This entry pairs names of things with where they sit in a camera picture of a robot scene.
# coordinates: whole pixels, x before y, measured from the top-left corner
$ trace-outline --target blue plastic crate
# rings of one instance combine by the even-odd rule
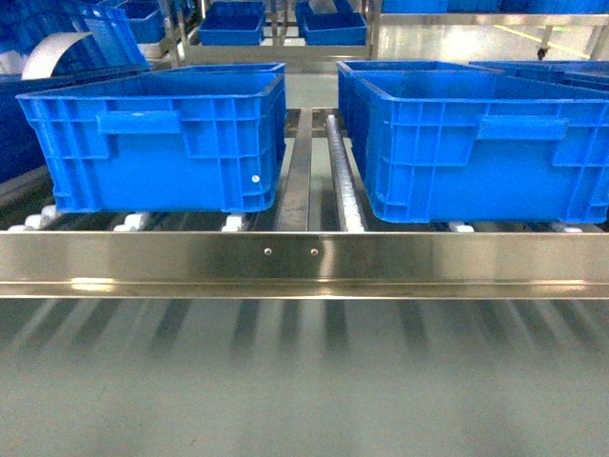
[[[256,212],[275,197],[283,80],[167,71],[18,98],[63,212]]]
[[[184,67],[181,69],[167,70],[179,73],[201,73],[201,72],[237,72],[237,73],[271,73],[276,76],[285,74],[285,64],[232,64],[232,65],[201,65],[197,67]],[[285,79],[280,83],[280,90],[285,92]],[[282,163],[285,156],[285,121],[287,120],[287,106],[285,97],[280,98],[273,105],[273,117],[275,119],[275,137],[277,145],[277,162]]]
[[[450,12],[497,12],[501,0],[449,0]]]
[[[199,28],[203,45],[258,46],[265,38],[263,2],[216,2]]]
[[[158,43],[165,37],[163,14],[158,3],[122,3],[118,8],[125,11],[129,26],[138,43]]]
[[[337,12],[353,12],[353,8],[346,0],[334,0],[334,6]],[[294,14],[296,15],[296,25],[298,26],[298,36],[305,37],[305,17],[315,14],[310,7],[308,0],[297,2],[294,5]]]
[[[594,14],[607,12],[606,0],[502,0],[505,12]]]
[[[503,12],[526,12],[529,0],[501,0],[501,11]]]
[[[304,39],[309,46],[364,46],[366,26],[357,12],[311,14],[304,18]]]
[[[609,93],[480,71],[354,79],[379,218],[606,220]]]
[[[36,140],[15,96],[48,89],[69,87],[104,81],[113,77],[128,76],[142,71],[142,67],[92,70],[49,79],[22,81],[21,75],[0,75],[0,183],[15,178],[45,164]]]
[[[588,89],[609,90],[609,62],[484,61],[471,65],[501,70],[503,74]]]
[[[359,71],[473,70],[472,67],[467,65],[426,60],[354,60],[338,62],[337,67],[339,73],[339,112],[344,119],[347,132],[351,137],[351,141],[353,143],[353,154],[362,175],[365,175],[365,166],[363,165],[365,151],[362,142],[359,141],[360,136],[363,134],[361,131],[362,126],[358,125],[358,117],[360,112],[357,108],[353,109],[351,107],[354,101],[357,101],[355,89],[353,87],[354,74],[357,74]]]
[[[448,0],[383,0],[383,12],[442,13],[448,11]]]
[[[0,14],[10,17],[4,27],[10,30],[15,50],[23,55],[53,33],[92,33],[66,52],[55,75],[146,64],[122,10],[72,0],[12,0],[2,3]]]

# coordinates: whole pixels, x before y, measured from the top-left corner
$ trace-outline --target crate handle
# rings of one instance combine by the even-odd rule
[[[563,140],[569,120],[555,116],[481,116],[479,140]]]
[[[97,128],[104,135],[182,133],[179,111],[112,111],[97,115]]]

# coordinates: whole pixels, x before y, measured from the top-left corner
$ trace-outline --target metal shelf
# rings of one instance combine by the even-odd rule
[[[78,226],[80,218],[73,222],[97,231],[70,231],[69,224],[58,223],[64,228],[2,232],[0,296],[609,297],[609,234],[602,228],[558,233],[543,225],[482,224],[475,226],[479,232],[464,234],[448,225],[389,226],[370,216],[364,198],[350,198],[362,192],[362,184],[353,177],[352,158],[344,156],[332,117],[326,125],[335,114],[290,112],[286,131],[296,142],[278,202],[258,215],[251,231],[220,232],[226,216],[219,214],[191,214],[189,223],[176,224],[163,223],[174,214],[155,214],[143,231],[113,232],[108,221],[117,224],[124,215],[99,214],[84,225]],[[341,191],[327,189],[336,203],[333,229],[311,232],[311,142],[325,136],[326,128],[334,187]],[[345,222],[348,205],[357,207],[349,212],[355,226],[365,228],[367,219],[369,231],[347,231],[354,223]]]
[[[380,14],[384,26],[604,26],[609,14]]]

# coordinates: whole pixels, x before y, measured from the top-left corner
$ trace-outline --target gravity roller rack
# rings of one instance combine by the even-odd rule
[[[609,298],[606,226],[389,225],[371,215],[336,110],[291,109],[286,137],[276,204],[258,214],[62,215],[46,169],[6,183],[0,296]],[[314,138],[332,168],[322,192]]]

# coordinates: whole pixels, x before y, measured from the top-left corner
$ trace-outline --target stainless steel frame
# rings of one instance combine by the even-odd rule
[[[311,141],[325,136],[325,127],[331,132],[333,168],[340,168],[337,153],[343,152],[334,115],[332,109],[290,112],[287,135],[295,135],[296,142],[285,185],[276,208],[259,215],[273,218],[276,231],[256,231],[261,225],[254,224],[254,231],[237,233],[163,226],[132,233],[0,232],[0,296],[609,298],[609,234],[594,226],[588,233],[555,233],[544,226],[481,225],[477,229],[488,232],[462,234],[444,226],[389,226],[370,218],[368,232],[338,231],[345,230],[344,222],[334,224],[337,231],[308,232]],[[350,153],[347,159],[353,162]],[[357,177],[344,163],[341,167],[338,185],[359,192]],[[40,172],[31,182],[40,188]],[[349,203],[361,221],[370,213],[365,199],[347,202],[351,197],[334,194],[337,220]],[[10,206],[2,207],[3,217],[9,213]],[[195,216],[207,220],[199,229],[222,225],[213,228],[217,215]],[[84,227],[96,224],[89,220]],[[188,224],[178,229],[188,230]]]
[[[210,4],[204,0],[203,11],[197,11],[197,17],[205,17],[205,10]],[[379,37],[382,30],[392,27],[410,26],[545,26],[538,56],[547,52],[552,28],[557,26],[591,26],[602,28],[591,52],[591,60],[599,59],[607,41],[609,32],[609,14],[385,14],[383,0],[361,0],[360,10],[366,17],[369,27],[366,46],[363,47],[286,47],[287,29],[294,25],[294,13],[291,0],[272,0],[267,20],[272,30],[272,46],[268,47],[207,47],[198,44],[196,30],[187,38],[185,20],[178,15],[177,29],[166,18],[167,38],[172,65],[178,65],[177,40],[172,30],[177,30],[184,46],[185,65],[234,62],[286,62],[289,71],[327,71],[328,63],[347,59],[376,59],[379,57]]]

